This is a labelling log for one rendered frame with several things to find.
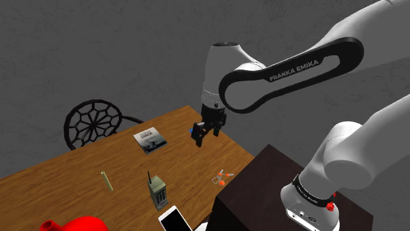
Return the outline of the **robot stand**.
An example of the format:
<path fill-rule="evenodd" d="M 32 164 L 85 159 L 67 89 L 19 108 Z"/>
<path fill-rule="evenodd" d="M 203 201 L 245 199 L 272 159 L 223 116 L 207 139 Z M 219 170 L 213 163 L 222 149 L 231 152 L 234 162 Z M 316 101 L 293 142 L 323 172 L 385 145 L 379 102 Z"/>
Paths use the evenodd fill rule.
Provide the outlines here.
<path fill-rule="evenodd" d="M 308 231 L 287 215 L 280 197 L 302 170 L 268 144 L 216 196 L 206 231 Z"/>

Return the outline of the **white smartphone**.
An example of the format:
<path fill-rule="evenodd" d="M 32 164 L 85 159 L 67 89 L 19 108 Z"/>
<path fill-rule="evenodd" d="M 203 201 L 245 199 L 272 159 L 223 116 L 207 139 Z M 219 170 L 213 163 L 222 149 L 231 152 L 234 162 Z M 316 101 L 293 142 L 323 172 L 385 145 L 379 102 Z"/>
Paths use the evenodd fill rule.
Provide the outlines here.
<path fill-rule="evenodd" d="M 164 231 L 193 231 L 175 205 L 162 213 L 158 220 Z"/>

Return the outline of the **grey book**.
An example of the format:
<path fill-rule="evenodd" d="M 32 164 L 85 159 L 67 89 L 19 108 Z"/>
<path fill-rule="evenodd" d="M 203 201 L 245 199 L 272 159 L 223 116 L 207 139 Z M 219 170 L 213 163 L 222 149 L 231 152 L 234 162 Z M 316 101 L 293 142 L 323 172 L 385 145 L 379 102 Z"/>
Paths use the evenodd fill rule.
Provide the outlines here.
<path fill-rule="evenodd" d="M 133 138 L 146 155 L 168 144 L 166 139 L 154 127 L 133 135 Z"/>

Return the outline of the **red vase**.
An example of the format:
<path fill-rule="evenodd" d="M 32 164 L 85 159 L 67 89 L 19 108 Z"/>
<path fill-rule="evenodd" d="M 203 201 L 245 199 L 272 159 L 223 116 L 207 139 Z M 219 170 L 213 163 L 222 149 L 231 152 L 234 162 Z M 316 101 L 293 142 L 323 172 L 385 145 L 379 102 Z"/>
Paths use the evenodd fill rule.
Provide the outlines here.
<path fill-rule="evenodd" d="M 46 220 L 39 231 L 108 231 L 105 223 L 97 217 L 79 217 L 61 226 L 53 220 Z"/>

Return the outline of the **olive green walkie-talkie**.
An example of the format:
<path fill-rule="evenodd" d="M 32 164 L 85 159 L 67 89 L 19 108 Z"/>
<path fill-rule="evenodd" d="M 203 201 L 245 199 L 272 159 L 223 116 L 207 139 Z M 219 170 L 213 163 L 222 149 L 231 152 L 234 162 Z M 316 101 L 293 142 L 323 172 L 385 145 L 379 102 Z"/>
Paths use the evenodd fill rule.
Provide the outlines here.
<path fill-rule="evenodd" d="M 151 199 L 155 208 L 160 211 L 168 204 L 166 183 L 158 175 L 151 177 L 149 172 L 147 174 L 147 184 Z"/>

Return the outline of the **wooden table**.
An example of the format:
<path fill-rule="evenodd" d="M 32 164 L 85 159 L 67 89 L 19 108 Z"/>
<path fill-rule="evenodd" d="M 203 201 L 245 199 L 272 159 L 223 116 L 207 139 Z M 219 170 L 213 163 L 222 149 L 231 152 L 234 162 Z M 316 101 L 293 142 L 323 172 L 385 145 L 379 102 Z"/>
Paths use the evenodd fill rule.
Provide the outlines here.
<path fill-rule="evenodd" d="M 39 231 L 47 220 L 63 225 L 82 216 L 100 218 L 109 231 L 164 231 L 147 172 L 166 183 L 169 204 L 196 228 L 221 191 L 213 178 L 224 172 L 233 179 L 252 161 L 223 133 L 206 135 L 199 148 L 189 133 L 199 120 L 184 106 L 0 179 L 0 231 Z M 151 127 L 168 144 L 146 155 L 133 135 Z"/>

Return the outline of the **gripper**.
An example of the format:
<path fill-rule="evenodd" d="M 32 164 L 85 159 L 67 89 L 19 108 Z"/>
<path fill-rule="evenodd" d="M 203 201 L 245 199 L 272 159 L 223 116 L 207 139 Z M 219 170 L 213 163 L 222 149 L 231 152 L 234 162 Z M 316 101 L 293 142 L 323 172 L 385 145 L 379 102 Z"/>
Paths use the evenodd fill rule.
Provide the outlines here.
<path fill-rule="evenodd" d="M 221 127 L 225 125 L 227 114 L 225 108 L 210 108 L 203 104 L 201 116 L 202 122 L 194 123 L 191 132 L 191 138 L 199 148 L 202 146 L 204 126 L 206 129 L 213 129 L 213 135 L 218 137 Z"/>

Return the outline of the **olive green stick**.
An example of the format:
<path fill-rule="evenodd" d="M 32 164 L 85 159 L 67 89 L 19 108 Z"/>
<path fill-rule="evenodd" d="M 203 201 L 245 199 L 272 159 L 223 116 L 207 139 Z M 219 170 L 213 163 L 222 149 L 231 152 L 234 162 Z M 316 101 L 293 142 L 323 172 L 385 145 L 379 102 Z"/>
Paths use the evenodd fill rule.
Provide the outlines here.
<path fill-rule="evenodd" d="M 111 185 L 111 183 L 110 183 L 110 181 L 109 181 L 109 179 L 108 179 L 108 177 L 107 177 L 107 175 L 106 175 L 106 173 L 105 173 L 104 171 L 101 171 L 101 177 L 103 178 L 103 180 L 104 180 L 104 182 L 105 182 L 105 184 L 106 184 L 108 190 L 109 190 L 110 192 L 112 192 L 112 191 L 113 191 L 113 187 L 112 187 L 112 185 Z"/>

